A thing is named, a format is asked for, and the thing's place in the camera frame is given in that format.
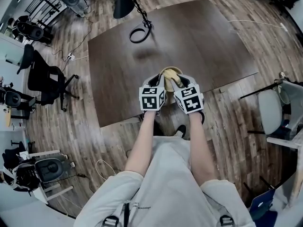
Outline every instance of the floor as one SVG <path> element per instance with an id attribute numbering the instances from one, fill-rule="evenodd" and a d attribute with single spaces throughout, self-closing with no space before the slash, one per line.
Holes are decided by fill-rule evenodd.
<path id="1" fill-rule="evenodd" d="M 113 19 L 112 0 L 87 0 L 91 6 L 88 19 L 93 22 L 92 31 L 75 51 L 76 58 L 88 55 L 87 41 L 98 34 L 123 23 L 124 20 L 138 16 L 133 11 L 121 20 Z M 147 11 L 160 9 L 190 0 L 138 0 Z M 258 66 L 259 73 L 242 79 L 227 87 L 223 93 L 219 89 L 207 92 L 205 97 L 205 131 L 208 144 L 213 153 L 220 179 L 235 183 L 243 201 L 248 202 L 246 182 L 256 193 L 266 190 L 260 182 L 263 176 L 272 185 L 294 171 L 295 153 L 287 148 L 267 144 L 265 136 L 248 134 L 247 130 L 261 129 L 257 100 L 250 96 L 242 100 L 244 94 L 260 89 L 278 78 L 280 71 L 287 71 L 291 80 L 303 80 L 303 50 L 296 39 L 289 19 L 281 17 L 268 0 L 210 0 L 228 20 L 255 20 L 278 25 L 282 22 L 289 30 L 271 26 L 232 22 L 234 29 L 244 42 Z M 54 22 L 53 53 L 63 50 L 63 57 L 77 47 L 90 30 L 90 22 L 76 17 L 72 12 L 63 12 Z M 51 48 L 34 43 L 34 47 L 50 64 L 64 68 L 62 53 L 55 56 Z M 91 179 L 95 191 L 104 180 L 97 174 L 95 163 L 99 159 L 107 161 L 116 172 L 123 170 L 125 152 L 132 148 L 140 124 L 113 124 L 99 128 L 90 85 L 88 57 L 70 62 L 64 71 L 66 77 L 80 76 L 70 85 L 70 90 L 80 96 L 80 100 L 66 97 L 67 112 L 60 110 L 57 100 L 53 105 L 38 106 L 36 112 L 26 122 L 27 136 L 36 142 L 36 150 L 60 149 L 68 154 L 76 168 L 74 173 L 82 173 Z M 31 95 L 38 92 L 28 91 Z M 188 125 L 188 117 L 177 106 L 164 108 L 157 119 L 166 135 L 172 135 L 180 124 Z M 112 170 L 102 162 L 97 165 L 106 178 Z M 74 190 L 64 196 L 76 205 L 83 207 L 92 196 L 89 180 L 73 177 L 61 181 L 62 186 L 72 184 Z M 58 197 L 50 205 L 65 213 L 77 216 L 80 208 L 66 199 Z"/>

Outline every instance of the glove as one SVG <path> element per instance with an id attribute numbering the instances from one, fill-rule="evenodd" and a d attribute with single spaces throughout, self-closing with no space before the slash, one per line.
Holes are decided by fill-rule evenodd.
<path id="1" fill-rule="evenodd" d="M 171 79 L 171 84 L 174 89 L 174 98 L 178 106 L 186 114 L 203 110 L 203 94 L 200 93 L 199 85 L 192 77 L 179 74 L 178 75 L 184 87 L 180 87 L 174 79 Z"/>
<path id="2" fill-rule="evenodd" d="M 139 88 L 139 101 L 142 111 L 159 111 L 165 102 L 164 76 L 147 78 Z"/>

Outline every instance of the dark wooden table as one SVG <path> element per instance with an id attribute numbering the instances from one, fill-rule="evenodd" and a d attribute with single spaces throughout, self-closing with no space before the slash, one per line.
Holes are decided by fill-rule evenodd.
<path id="1" fill-rule="evenodd" d="M 258 72 L 233 27 L 209 0 L 148 13 L 154 29 L 140 44 L 130 42 L 138 16 L 89 41 L 91 87 L 100 127 L 141 113 L 139 87 L 167 66 L 195 78 L 201 92 Z"/>

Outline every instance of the electrical outlet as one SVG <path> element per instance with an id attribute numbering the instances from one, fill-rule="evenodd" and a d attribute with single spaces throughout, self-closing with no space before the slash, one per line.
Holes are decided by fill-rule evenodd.
<path id="1" fill-rule="evenodd" d="M 69 53 L 67 58 L 70 60 L 70 61 L 73 61 L 75 60 L 75 56 L 72 54 L 72 53 Z"/>

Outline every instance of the black lamp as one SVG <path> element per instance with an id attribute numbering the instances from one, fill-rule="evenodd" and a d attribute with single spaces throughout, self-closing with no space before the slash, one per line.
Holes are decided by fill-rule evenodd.
<path id="1" fill-rule="evenodd" d="M 117 0 L 114 11 L 114 18 L 119 19 L 125 17 L 134 9 L 134 7 L 136 7 L 138 13 L 142 15 L 143 22 L 130 32 L 129 39 L 133 43 L 141 43 L 146 40 L 146 38 L 150 34 L 152 29 L 152 22 L 147 19 L 146 12 L 142 8 L 140 8 L 140 5 L 138 4 L 137 0 Z M 136 32 L 144 32 L 144 36 L 139 40 L 134 40 L 133 35 Z"/>

